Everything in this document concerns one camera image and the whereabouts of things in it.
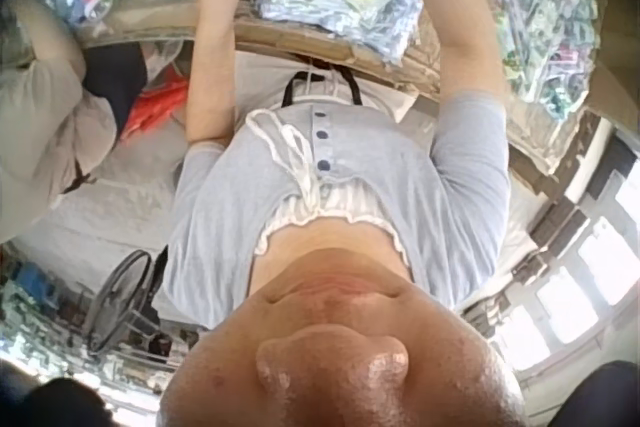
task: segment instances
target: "window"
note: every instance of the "window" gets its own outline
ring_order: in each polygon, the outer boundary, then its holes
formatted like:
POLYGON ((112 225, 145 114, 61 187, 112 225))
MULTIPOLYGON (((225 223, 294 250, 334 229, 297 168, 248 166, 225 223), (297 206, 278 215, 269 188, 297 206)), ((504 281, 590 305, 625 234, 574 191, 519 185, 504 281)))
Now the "window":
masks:
POLYGON ((598 289, 615 305, 640 278, 640 260, 618 231, 601 217, 578 254, 587 263, 598 289))
POLYGON ((620 187, 616 201, 640 225, 640 161, 634 164, 629 177, 620 187))
POLYGON ((588 297, 564 267, 538 290, 537 296, 563 344, 573 342, 598 321, 588 297))
POLYGON ((518 306, 504 319, 496 338, 505 361, 515 370, 526 370, 549 357, 549 347, 529 312, 518 306))

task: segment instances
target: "light blue shirt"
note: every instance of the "light blue shirt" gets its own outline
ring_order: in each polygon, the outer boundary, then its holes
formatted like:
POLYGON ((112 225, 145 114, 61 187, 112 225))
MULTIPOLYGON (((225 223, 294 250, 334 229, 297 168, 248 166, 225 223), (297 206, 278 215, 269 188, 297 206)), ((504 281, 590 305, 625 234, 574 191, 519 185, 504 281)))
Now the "light blue shirt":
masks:
MULTIPOLYGON (((331 102, 276 112, 309 141, 323 183, 361 179, 380 199, 419 287, 454 308, 494 273, 509 201, 504 107, 469 92, 442 105, 431 153, 386 115, 331 102)), ((277 127, 261 129, 286 158, 277 127)), ((214 328, 245 300, 254 251, 296 180, 247 126, 225 150, 187 153, 172 213, 164 289, 186 316, 214 328)))

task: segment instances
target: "lip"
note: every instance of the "lip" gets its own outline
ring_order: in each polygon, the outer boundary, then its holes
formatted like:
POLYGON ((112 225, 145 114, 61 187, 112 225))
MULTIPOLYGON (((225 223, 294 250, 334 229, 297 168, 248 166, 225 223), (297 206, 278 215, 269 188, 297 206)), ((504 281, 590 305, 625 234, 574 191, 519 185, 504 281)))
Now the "lip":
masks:
POLYGON ((360 296, 372 293, 385 295, 380 286, 361 277, 350 275, 319 275, 297 283, 282 298, 297 294, 303 296, 321 295, 327 292, 345 296, 360 296))

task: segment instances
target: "white undershirt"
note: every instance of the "white undershirt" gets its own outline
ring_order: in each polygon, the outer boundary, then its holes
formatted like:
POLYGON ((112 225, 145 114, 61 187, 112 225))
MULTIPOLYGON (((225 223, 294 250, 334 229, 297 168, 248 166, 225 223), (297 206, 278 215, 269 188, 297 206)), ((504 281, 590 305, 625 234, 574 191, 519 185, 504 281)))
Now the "white undershirt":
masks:
MULTIPOLYGON (((341 98, 342 96, 337 95, 335 75, 332 76, 332 81, 334 82, 334 95, 331 96, 331 100, 351 104, 351 102, 345 102, 345 99, 341 98)), ((329 96, 304 95, 296 98, 296 101, 327 100, 327 97, 329 96)), ((274 163, 295 179, 300 187, 300 194, 287 197, 278 206, 260 233, 255 255, 266 254, 269 248, 269 237, 284 227, 290 225, 301 227, 319 218, 337 217, 345 219, 350 224, 367 222, 387 232, 393 239, 395 249, 402 256, 402 261, 408 266, 409 260, 402 242, 400 242, 400 237, 371 188, 360 179, 334 185, 323 183, 316 174, 311 144, 298 129, 280 121, 273 112, 276 107, 279 106, 251 112, 246 118, 246 123, 253 133, 269 146, 274 163), (256 121, 258 116, 266 116, 275 124, 278 134, 282 136, 287 145, 288 161, 280 156, 273 139, 258 124, 256 121)))

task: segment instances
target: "man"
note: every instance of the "man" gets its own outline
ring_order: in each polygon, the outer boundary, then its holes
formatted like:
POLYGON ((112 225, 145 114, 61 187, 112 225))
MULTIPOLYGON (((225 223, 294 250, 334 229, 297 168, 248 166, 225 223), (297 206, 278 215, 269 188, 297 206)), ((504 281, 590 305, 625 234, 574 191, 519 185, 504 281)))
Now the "man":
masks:
POLYGON ((350 95, 283 95, 236 133, 237 2, 199 0, 164 288, 213 331, 159 424, 523 425, 514 376, 450 310, 493 274, 507 217, 505 81, 486 0, 425 0, 442 44, 431 155, 344 71, 350 95))

